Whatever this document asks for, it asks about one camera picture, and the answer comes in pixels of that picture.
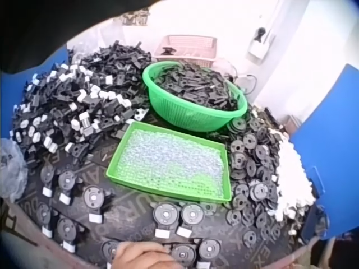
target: green plastic basket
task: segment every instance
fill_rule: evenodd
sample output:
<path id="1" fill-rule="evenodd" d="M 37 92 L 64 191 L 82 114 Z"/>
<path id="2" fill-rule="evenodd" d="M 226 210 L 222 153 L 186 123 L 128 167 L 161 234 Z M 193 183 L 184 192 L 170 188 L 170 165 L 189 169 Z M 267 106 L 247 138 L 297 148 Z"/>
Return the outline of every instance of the green plastic basket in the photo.
<path id="1" fill-rule="evenodd" d="M 142 78 L 149 88 L 150 102 L 154 110 L 169 123 L 195 132 L 212 132 L 226 125 L 231 119 L 241 117 L 247 112 L 248 103 L 243 92 L 233 83 L 226 81 L 234 97 L 239 98 L 238 110 L 221 111 L 206 108 L 183 100 L 165 91 L 154 83 L 154 79 L 164 67 L 180 65 L 179 62 L 158 62 L 147 66 Z"/>
<path id="2" fill-rule="evenodd" d="M 211 147 L 213 149 L 217 149 L 220 151 L 220 157 L 223 161 L 224 169 L 223 169 L 223 196 L 218 197 L 215 195 L 205 195 L 204 193 L 208 192 L 208 189 L 213 189 L 208 180 L 205 178 L 201 178 L 196 176 L 195 179 L 192 179 L 191 185 L 184 186 L 181 183 L 176 183 L 176 179 L 173 179 L 173 184 L 163 184 L 161 189 L 155 189 L 153 186 L 148 186 L 138 183 L 134 183 L 134 178 L 141 178 L 140 172 L 136 170 L 131 170 L 129 173 L 126 172 L 126 175 L 121 175 L 119 177 L 118 173 L 118 163 L 120 161 L 121 155 L 126 148 L 126 145 L 133 134 L 134 130 L 139 129 L 143 131 L 150 131 L 150 132 L 160 132 L 160 133 L 167 133 L 171 135 L 175 135 L 187 140 L 194 141 L 201 145 Z M 110 178 L 113 182 L 125 185 L 134 189 L 139 189 L 144 192 L 149 192 L 153 194 L 159 194 L 163 196 L 179 198 L 183 200 L 191 200 L 191 201 L 204 201 L 204 202 L 215 202 L 215 203 L 223 203 L 230 201 L 232 198 L 231 192 L 231 183 L 229 179 L 229 171 L 228 171 L 228 159 L 227 159 L 227 151 L 225 149 L 224 144 L 209 141 L 203 138 L 190 136 L 189 134 L 179 133 L 170 129 L 165 129 L 153 125 L 149 125 L 146 123 L 141 122 L 133 122 L 131 123 L 130 127 L 127 129 L 125 135 L 123 136 L 121 142 L 119 143 L 116 152 L 114 153 L 109 167 L 106 171 L 106 176 Z"/>

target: circular hub part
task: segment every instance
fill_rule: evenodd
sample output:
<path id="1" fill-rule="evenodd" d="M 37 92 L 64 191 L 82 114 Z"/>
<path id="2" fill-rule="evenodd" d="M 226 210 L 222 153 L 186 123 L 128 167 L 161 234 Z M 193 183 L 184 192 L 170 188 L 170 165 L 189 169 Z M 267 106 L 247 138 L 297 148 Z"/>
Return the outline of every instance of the circular hub part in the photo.
<path id="1" fill-rule="evenodd" d="M 240 184 L 236 187 L 236 189 L 234 190 L 234 193 L 235 193 L 235 195 L 242 194 L 248 198 L 249 187 L 247 186 L 247 184 Z"/>
<path id="2" fill-rule="evenodd" d="M 198 253 L 202 259 L 215 259 L 220 253 L 220 243 L 214 239 L 204 240 L 199 246 Z"/>
<path id="3" fill-rule="evenodd" d="M 231 143 L 231 152 L 240 152 L 243 153 L 245 151 L 245 144 L 241 140 L 234 140 Z"/>
<path id="4" fill-rule="evenodd" d="M 225 220 L 230 226 L 238 225 L 241 222 L 242 215 L 237 210 L 228 210 L 225 214 Z"/>
<path id="5" fill-rule="evenodd" d="M 65 170 L 62 172 L 58 178 L 58 184 L 60 188 L 62 188 L 65 191 L 70 191 L 76 182 L 76 175 L 73 173 L 73 171 Z"/>
<path id="6" fill-rule="evenodd" d="M 259 201 L 266 199 L 268 195 L 268 186 L 264 183 L 258 183 L 253 187 L 253 195 Z"/>
<path id="7" fill-rule="evenodd" d="M 256 163 L 252 159 L 247 160 L 246 171 L 247 175 L 249 175 L 251 178 L 255 176 L 257 167 Z"/>
<path id="8" fill-rule="evenodd" d="M 112 264 L 113 259 L 116 255 L 116 250 L 117 250 L 118 244 L 119 244 L 118 241 L 109 240 L 109 241 L 104 242 L 101 246 L 102 253 L 103 253 L 104 257 L 106 258 L 107 262 L 110 264 Z"/>
<path id="9" fill-rule="evenodd" d="M 57 222 L 57 231 L 63 241 L 72 242 L 76 239 L 76 227 L 72 220 L 64 217 Z"/>
<path id="10" fill-rule="evenodd" d="M 260 215 L 257 217 L 256 227 L 257 227 L 258 229 L 261 229 L 261 228 L 263 228 L 266 224 L 267 224 L 267 213 L 266 213 L 266 212 L 263 212 L 262 214 L 260 214 Z"/>
<path id="11" fill-rule="evenodd" d="M 244 194 L 240 193 L 233 198 L 233 208 L 241 211 L 246 207 L 247 202 L 247 197 Z"/>
<path id="12" fill-rule="evenodd" d="M 82 197 L 84 198 L 85 204 L 92 209 L 100 208 L 105 201 L 103 190 L 95 185 L 86 187 Z"/>
<path id="13" fill-rule="evenodd" d="M 153 218 L 158 224 L 172 225 L 178 220 L 177 208 L 171 203 L 159 203 L 153 210 Z"/>
<path id="14" fill-rule="evenodd" d="M 50 183 L 54 178 L 54 175 L 55 168 L 51 164 L 45 165 L 41 168 L 40 179 L 44 184 Z"/>
<path id="15" fill-rule="evenodd" d="M 51 210 L 45 203 L 40 203 L 36 211 L 36 216 L 42 225 L 47 225 L 51 220 Z"/>
<path id="16" fill-rule="evenodd" d="M 231 178 L 235 180 L 243 180 L 246 177 L 247 173 L 244 170 L 234 170 L 231 172 Z"/>
<path id="17" fill-rule="evenodd" d="M 248 133 L 243 137 L 243 143 L 247 149 L 252 150 L 257 146 L 257 138 L 254 134 Z"/>
<path id="18" fill-rule="evenodd" d="M 236 152 L 231 156 L 231 166 L 234 169 L 241 170 L 246 165 L 247 157 L 243 153 Z"/>
<path id="19" fill-rule="evenodd" d="M 204 215 L 213 216 L 217 212 L 217 205 L 214 203 L 200 203 L 204 210 Z"/>
<path id="20" fill-rule="evenodd" d="M 248 231 L 243 236 L 243 243 L 247 248 L 251 248 L 257 243 L 257 235 L 254 231 Z"/>
<path id="21" fill-rule="evenodd" d="M 179 244 L 172 248 L 171 257 L 182 266 L 191 266 L 196 261 L 196 251 L 190 245 Z"/>
<path id="22" fill-rule="evenodd" d="M 199 205 L 190 203 L 182 208 L 181 217 L 187 225 L 197 225 L 203 221 L 204 210 Z"/>

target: round black component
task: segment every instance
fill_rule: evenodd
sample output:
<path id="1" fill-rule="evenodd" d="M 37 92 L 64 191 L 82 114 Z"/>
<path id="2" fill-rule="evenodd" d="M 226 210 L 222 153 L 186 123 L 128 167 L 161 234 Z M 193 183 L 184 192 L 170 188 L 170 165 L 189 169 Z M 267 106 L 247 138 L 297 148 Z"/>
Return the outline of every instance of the round black component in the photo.
<path id="1" fill-rule="evenodd" d="M 245 144 L 241 140 L 234 140 L 231 143 L 231 152 L 240 152 L 243 153 L 245 151 Z"/>
<path id="2" fill-rule="evenodd" d="M 254 152 L 259 160 L 263 160 L 267 156 L 266 150 L 262 145 L 257 145 Z"/>
<path id="3" fill-rule="evenodd" d="M 247 128 L 247 123 L 242 118 L 235 118 L 232 120 L 232 126 L 238 132 L 244 132 Z"/>
<path id="4" fill-rule="evenodd" d="M 40 179 L 44 184 L 50 183 L 54 178 L 54 175 L 55 168 L 51 164 L 45 165 L 41 168 Z"/>
<path id="5" fill-rule="evenodd" d="M 204 210 L 195 203 L 189 203 L 182 208 L 181 217 L 187 225 L 197 225 L 203 221 Z"/>
<path id="6" fill-rule="evenodd" d="M 246 207 L 247 202 L 247 197 L 244 194 L 240 193 L 233 198 L 233 208 L 241 211 Z"/>
<path id="7" fill-rule="evenodd" d="M 173 204 L 164 202 L 153 209 L 153 218 L 158 224 L 170 226 L 178 220 L 179 213 Z"/>
<path id="8" fill-rule="evenodd" d="M 247 176 L 245 170 L 234 170 L 231 172 L 231 178 L 235 180 L 243 180 Z"/>
<path id="9" fill-rule="evenodd" d="M 196 261 L 196 251 L 190 245 L 179 244 L 172 248 L 171 257 L 184 267 L 191 266 Z"/>
<path id="10" fill-rule="evenodd" d="M 256 227 L 258 229 L 263 228 L 267 224 L 267 213 L 263 212 L 256 219 Z"/>
<path id="11" fill-rule="evenodd" d="M 71 170 L 65 170 L 58 178 L 58 184 L 61 189 L 70 191 L 76 183 L 76 175 Z"/>
<path id="12" fill-rule="evenodd" d="M 268 225 L 264 225 L 264 227 L 260 229 L 260 235 L 263 240 L 268 240 L 271 235 L 270 227 Z"/>
<path id="13" fill-rule="evenodd" d="M 257 242 L 257 235 L 254 231 L 248 231 L 243 236 L 243 243 L 247 248 L 251 248 Z"/>
<path id="14" fill-rule="evenodd" d="M 246 171 L 247 171 L 247 175 L 249 175 L 251 178 L 255 176 L 257 171 L 257 166 L 252 159 L 247 160 Z"/>
<path id="15" fill-rule="evenodd" d="M 237 210 L 228 210 L 225 214 L 225 220 L 227 221 L 230 226 L 238 225 L 241 222 L 242 215 Z"/>
<path id="16" fill-rule="evenodd" d="M 235 193 L 235 195 L 242 194 L 248 198 L 249 187 L 247 186 L 247 184 L 240 184 L 236 187 L 236 189 L 234 190 L 234 193 Z"/>
<path id="17" fill-rule="evenodd" d="M 103 190 L 95 185 L 91 185 L 85 188 L 82 197 L 87 207 L 91 209 L 97 209 L 102 207 L 105 201 L 105 195 Z"/>
<path id="18" fill-rule="evenodd" d="M 112 264 L 113 259 L 116 255 L 116 250 L 119 242 L 115 240 L 109 240 L 102 244 L 101 250 L 103 253 L 103 256 L 107 260 L 108 263 Z"/>
<path id="19" fill-rule="evenodd" d="M 220 243 L 217 240 L 207 239 L 200 244 L 198 253 L 202 259 L 212 260 L 217 258 L 220 249 Z"/>
<path id="20" fill-rule="evenodd" d="M 232 154 L 231 166 L 234 169 L 241 170 L 245 167 L 247 161 L 246 155 L 243 153 L 236 152 Z"/>
<path id="21" fill-rule="evenodd" d="M 244 137 L 243 137 L 243 143 L 245 144 L 245 147 L 249 150 L 252 150 L 256 147 L 257 145 L 257 138 L 254 134 L 252 133 L 247 133 Z"/>
<path id="22" fill-rule="evenodd" d="M 45 203 L 40 203 L 36 211 L 36 216 L 39 222 L 44 226 L 48 225 L 51 221 L 51 209 Z"/>
<path id="23" fill-rule="evenodd" d="M 73 242 L 76 239 L 77 231 L 72 220 L 64 217 L 57 222 L 57 231 L 63 241 Z"/>

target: white plastic part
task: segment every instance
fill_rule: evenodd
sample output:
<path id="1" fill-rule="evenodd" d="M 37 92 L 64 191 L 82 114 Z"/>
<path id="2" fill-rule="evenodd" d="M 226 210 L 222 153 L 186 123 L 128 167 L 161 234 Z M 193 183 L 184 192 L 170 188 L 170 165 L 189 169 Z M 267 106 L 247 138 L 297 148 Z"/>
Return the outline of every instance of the white plastic part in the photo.
<path id="1" fill-rule="evenodd" d="M 65 70 L 68 70 L 68 65 L 63 63 L 62 65 L 60 65 L 61 68 L 65 69 Z"/>
<path id="2" fill-rule="evenodd" d="M 40 140 L 41 140 L 41 134 L 40 134 L 39 132 L 34 133 L 33 143 L 34 143 L 34 144 L 35 144 L 35 143 L 38 143 L 38 142 L 40 142 Z"/>
<path id="3" fill-rule="evenodd" d="M 43 196 L 52 197 L 52 190 L 47 188 L 47 187 L 43 187 Z"/>
<path id="4" fill-rule="evenodd" d="M 131 123 L 132 123 L 132 122 L 135 122 L 135 120 L 134 120 L 134 119 L 128 119 L 128 120 L 126 120 L 125 122 L 126 122 L 127 124 L 131 125 Z"/>
<path id="5" fill-rule="evenodd" d="M 188 230 L 186 228 L 183 227 L 178 227 L 176 234 L 185 238 L 190 238 L 191 234 L 192 234 L 192 230 Z"/>
<path id="6" fill-rule="evenodd" d="M 36 117 L 33 120 L 33 126 L 37 127 L 41 123 L 41 117 Z"/>
<path id="7" fill-rule="evenodd" d="M 97 92 L 92 91 L 92 92 L 90 93 L 90 97 L 91 97 L 92 99 L 95 99 L 95 98 L 98 98 L 99 95 L 97 94 Z"/>
<path id="8" fill-rule="evenodd" d="M 71 245 L 70 243 L 66 242 L 66 241 L 63 241 L 62 242 L 62 247 L 64 249 L 66 249 L 68 252 L 71 252 L 71 253 L 75 253 L 75 250 L 76 250 L 76 246 L 75 245 Z"/>
<path id="9" fill-rule="evenodd" d="M 46 149 L 50 148 L 50 146 L 51 146 L 51 144 L 52 144 L 52 139 L 51 139 L 51 137 L 46 136 L 43 144 L 44 144 L 44 147 L 45 147 Z"/>
<path id="10" fill-rule="evenodd" d="M 79 70 L 80 70 L 81 73 L 86 72 L 86 68 L 84 66 L 79 66 Z"/>
<path id="11" fill-rule="evenodd" d="M 16 136 L 16 141 L 17 141 L 18 143 L 21 143 L 21 142 L 22 142 L 22 138 L 21 138 L 20 133 L 19 133 L 19 132 L 16 132 L 15 136 Z"/>
<path id="12" fill-rule="evenodd" d="M 196 269 L 210 269 L 211 262 L 197 262 Z"/>
<path id="13" fill-rule="evenodd" d="M 24 120 L 20 123 L 20 128 L 21 128 L 21 129 L 25 129 L 28 125 L 29 125 L 29 120 L 28 120 L 28 119 L 24 119 Z"/>
<path id="14" fill-rule="evenodd" d="M 171 234 L 170 230 L 155 229 L 156 238 L 169 239 L 170 234 Z"/>
<path id="15" fill-rule="evenodd" d="M 80 122 L 77 119 L 73 119 L 71 121 L 71 128 L 74 129 L 75 131 L 79 131 L 80 130 Z"/>
<path id="16" fill-rule="evenodd" d="M 52 143 L 49 147 L 49 152 L 55 153 L 57 151 L 58 145 L 56 143 Z"/>
<path id="17" fill-rule="evenodd" d="M 30 126 L 29 128 L 29 137 L 32 137 L 35 133 L 35 127 L 34 126 Z"/>
<path id="18" fill-rule="evenodd" d="M 70 103 L 68 106 L 70 107 L 71 111 L 75 111 L 77 109 L 77 105 L 74 102 Z"/>
<path id="19" fill-rule="evenodd" d="M 112 75 L 106 76 L 105 81 L 106 81 L 106 82 L 105 82 L 106 85 L 112 85 L 112 84 L 113 84 L 113 77 L 112 77 Z"/>
<path id="20" fill-rule="evenodd" d="M 116 93 L 114 91 L 109 91 L 108 92 L 108 99 L 113 100 L 115 98 L 116 98 Z"/>
<path id="21" fill-rule="evenodd" d="M 51 136 L 51 135 L 53 135 L 54 133 L 55 133 L 55 130 L 54 130 L 53 128 L 51 128 L 51 129 L 49 129 L 49 130 L 46 131 L 46 135 L 47 135 L 47 136 Z"/>
<path id="22" fill-rule="evenodd" d="M 99 93 L 100 92 L 100 90 L 101 90 L 101 88 L 99 87 L 99 86 L 97 86 L 97 85 L 92 85 L 92 87 L 91 87 L 91 92 L 95 92 L 95 93 Z"/>
<path id="23" fill-rule="evenodd" d="M 66 194 L 64 194 L 64 193 L 60 194 L 59 200 L 61 202 L 63 202 L 65 205 L 69 205 L 70 202 L 71 202 L 71 198 L 69 196 L 67 196 Z"/>
<path id="24" fill-rule="evenodd" d="M 103 222 L 103 216 L 89 213 L 89 222 L 101 224 Z"/>
<path id="25" fill-rule="evenodd" d="M 44 115 L 41 116 L 41 121 L 42 122 L 44 122 L 46 119 L 47 119 L 47 115 L 44 114 Z"/>
<path id="26" fill-rule="evenodd" d="M 65 74 L 61 74 L 58 79 L 62 82 L 64 82 L 65 80 L 67 80 L 67 76 Z"/>
<path id="27" fill-rule="evenodd" d="M 118 103 L 119 103 L 120 105 L 123 105 L 123 97 L 122 97 L 121 94 L 118 94 L 118 95 L 116 96 L 116 99 L 117 99 L 117 101 L 118 101 Z"/>
<path id="28" fill-rule="evenodd" d="M 46 229 L 44 226 L 42 226 L 42 232 L 44 235 L 46 235 L 48 238 L 52 238 L 52 231 Z"/>
<path id="29" fill-rule="evenodd" d="M 40 84 L 40 81 L 36 78 L 33 80 L 33 84 L 38 86 Z"/>
<path id="30" fill-rule="evenodd" d="M 86 118 L 90 118 L 90 115 L 89 115 L 89 113 L 88 113 L 87 111 L 82 112 L 82 113 L 79 115 L 80 121 L 82 121 L 82 120 L 84 120 L 84 119 L 86 119 Z"/>
<path id="31" fill-rule="evenodd" d="M 72 143 L 72 142 L 70 142 L 70 143 L 68 143 L 67 145 L 66 145 L 66 147 L 65 147 L 65 151 L 67 152 L 67 153 L 70 153 L 70 149 L 71 149 L 71 147 L 74 145 L 74 143 Z"/>
<path id="32" fill-rule="evenodd" d="M 102 98 L 102 99 L 108 99 L 108 92 L 106 91 L 100 91 L 99 92 L 99 97 Z"/>
<path id="33" fill-rule="evenodd" d="M 125 107 L 125 108 L 129 108 L 132 106 L 132 103 L 131 101 L 129 101 L 129 99 L 124 99 L 123 102 L 122 102 L 122 105 Z"/>

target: white wall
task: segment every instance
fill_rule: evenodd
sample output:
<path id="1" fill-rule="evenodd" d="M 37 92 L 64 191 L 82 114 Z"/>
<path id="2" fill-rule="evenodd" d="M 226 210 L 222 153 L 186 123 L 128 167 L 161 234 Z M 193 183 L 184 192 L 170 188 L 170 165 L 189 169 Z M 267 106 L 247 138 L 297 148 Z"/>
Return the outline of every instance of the white wall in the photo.
<path id="1" fill-rule="evenodd" d="M 359 68 L 357 22 L 358 10 L 349 1 L 311 0 L 287 51 L 255 103 L 268 106 L 278 119 L 293 114 L 304 121 L 346 63 Z"/>

